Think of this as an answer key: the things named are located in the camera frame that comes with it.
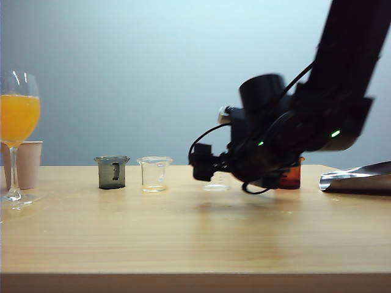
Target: black cable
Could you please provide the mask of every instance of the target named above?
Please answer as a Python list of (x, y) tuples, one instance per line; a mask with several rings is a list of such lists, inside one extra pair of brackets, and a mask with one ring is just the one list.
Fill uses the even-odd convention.
[(231, 125), (231, 123), (223, 123), (223, 124), (220, 124), (220, 125), (215, 126), (214, 128), (211, 128), (211, 129), (205, 131), (203, 134), (201, 134), (201, 136), (200, 136), (198, 139), (196, 139), (196, 140), (192, 143), (192, 145), (190, 146), (189, 154), (188, 154), (188, 159), (189, 159), (189, 161), (190, 161), (190, 154), (191, 154), (191, 151), (192, 151), (192, 149), (194, 148), (194, 146), (196, 145), (197, 142), (199, 142), (201, 139), (203, 139), (207, 134), (211, 133), (212, 131), (214, 131), (214, 130), (216, 130), (216, 129), (219, 129), (219, 128), (221, 128), (221, 127), (224, 127), (224, 126), (229, 126), (229, 125)]
[(297, 83), (300, 78), (302, 78), (308, 71), (311, 70), (313, 66), (313, 61), (311, 62), (310, 65), (308, 65), (307, 67), (305, 67), (285, 88), (284, 90), (281, 92), (281, 94), (279, 95), (279, 99), (281, 99), (291, 88), (292, 86), (295, 85), (295, 83)]
[(263, 193), (265, 193), (266, 191), (269, 191), (269, 190), (270, 190), (270, 188), (265, 188), (265, 189), (263, 189), (263, 190), (261, 190), (261, 191), (258, 191), (258, 192), (252, 192), (252, 191), (249, 191), (249, 190), (247, 189), (247, 186), (248, 186), (248, 185), (249, 185), (248, 182), (245, 182), (245, 183), (242, 184), (242, 190), (243, 190), (244, 192), (247, 192), (248, 194), (263, 194)]

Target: glass base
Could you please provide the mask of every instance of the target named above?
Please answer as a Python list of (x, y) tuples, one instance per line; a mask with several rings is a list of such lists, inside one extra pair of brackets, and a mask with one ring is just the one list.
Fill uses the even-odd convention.
[(19, 189), (9, 191), (6, 195), (1, 197), (1, 207), (14, 207), (32, 204), (33, 201), (37, 200), (38, 196), (32, 194), (24, 194)]
[(228, 185), (223, 184), (208, 184), (203, 187), (206, 191), (226, 191), (229, 190), (230, 187)]
[(164, 185), (142, 186), (142, 191), (144, 191), (144, 192), (159, 192), (159, 191), (164, 191), (166, 189), (167, 189), (167, 186), (164, 186)]

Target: beige cup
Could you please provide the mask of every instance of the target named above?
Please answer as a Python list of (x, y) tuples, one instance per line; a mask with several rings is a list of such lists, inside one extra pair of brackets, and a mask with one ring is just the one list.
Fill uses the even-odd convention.
[[(41, 163), (43, 142), (23, 142), (16, 154), (16, 172), (20, 189), (31, 189), (37, 186), (38, 170)], [(4, 162), (5, 180), (7, 189), (11, 185), (10, 150), (1, 143), (1, 153)]]

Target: robotic arm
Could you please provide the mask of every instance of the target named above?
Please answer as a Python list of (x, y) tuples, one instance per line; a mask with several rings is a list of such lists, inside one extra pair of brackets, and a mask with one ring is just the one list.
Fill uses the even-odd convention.
[[(389, 0), (333, 0), (313, 63), (286, 87), (278, 74), (243, 83), (243, 108), (226, 107), (220, 114), (221, 126), (231, 127), (227, 152), (213, 156), (211, 145), (197, 143), (202, 135), (189, 151), (194, 178), (210, 181), (224, 171), (244, 190), (248, 184), (276, 189), (300, 164), (301, 153), (349, 148), (371, 107), (364, 95), (390, 21)], [(308, 81), (287, 95), (309, 70)]]

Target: beaker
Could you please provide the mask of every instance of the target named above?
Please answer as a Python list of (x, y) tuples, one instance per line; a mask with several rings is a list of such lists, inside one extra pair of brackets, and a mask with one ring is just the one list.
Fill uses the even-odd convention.
[(94, 160), (98, 163), (99, 188), (115, 189), (125, 187), (125, 166), (127, 156), (102, 156)]
[(142, 157), (137, 161), (141, 165), (143, 191), (159, 192), (167, 189), (166, 167), (172, 163), (170, 157)]
[(222, 171), (216, 171), (203, 189), (206, 191), (226, 191), (230, 187), (230, 174)]

